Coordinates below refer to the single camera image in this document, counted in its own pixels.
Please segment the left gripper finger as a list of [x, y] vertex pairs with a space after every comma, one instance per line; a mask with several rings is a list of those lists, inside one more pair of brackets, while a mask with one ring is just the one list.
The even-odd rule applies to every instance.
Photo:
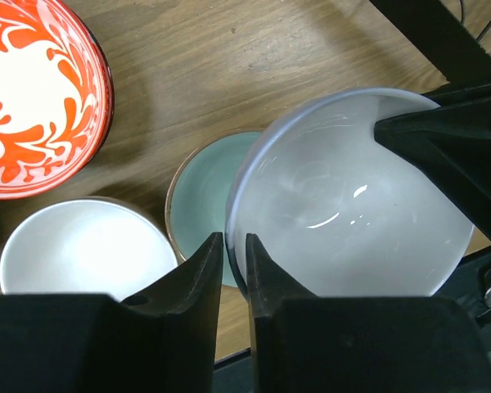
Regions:
[[208, 392], [223, 276], [211, 234], [130, 296], [0, 296], [0, 392]]
[[320, 297], [245, 241], [257, 392], [491, 392], [491, 301]]

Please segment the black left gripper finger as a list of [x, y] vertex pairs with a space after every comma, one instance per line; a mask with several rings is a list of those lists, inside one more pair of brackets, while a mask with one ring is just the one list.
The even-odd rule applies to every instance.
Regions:
[[374, 138], [417, 167], [491, 241], [491, 85], [376, 123]]

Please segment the beige bowl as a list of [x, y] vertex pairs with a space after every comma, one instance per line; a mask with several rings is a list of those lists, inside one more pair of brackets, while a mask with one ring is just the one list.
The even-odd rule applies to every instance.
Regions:
[[122, 301], [178, 266], [168, 238], [139, 210], [82, 198], [24, 219], [0, 257], [2, 293], [105, 293]]

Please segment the white ribbed bowl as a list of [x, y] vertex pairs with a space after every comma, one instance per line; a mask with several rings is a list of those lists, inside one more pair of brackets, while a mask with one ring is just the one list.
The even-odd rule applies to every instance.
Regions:
[[430, 296], [457, 267], [472, 222], [417, 168], [378, 144], [377, 121], [434, 110], [395, 88], [306, 102], [271, 123], [236, 174], [225, 241], [238, 287], [254, 234], [319, 296]]

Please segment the mint green bowl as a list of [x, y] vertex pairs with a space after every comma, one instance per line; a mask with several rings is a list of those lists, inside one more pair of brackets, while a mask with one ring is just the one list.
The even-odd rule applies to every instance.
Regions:
[[225, 231], [226, 203], [246, 153], [261, 128], [232, 129], [203, 142], [178, 167], [164, 206], [166, 231], [181, 261], [214, 232]]

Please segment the orange white floral bowl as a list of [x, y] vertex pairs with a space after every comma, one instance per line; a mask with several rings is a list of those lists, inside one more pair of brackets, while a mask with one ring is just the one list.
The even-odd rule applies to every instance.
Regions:
[[100, 71], [61, 1], [0, 1], [0, 200], [46, 192], [87, 164], [104, 123]]

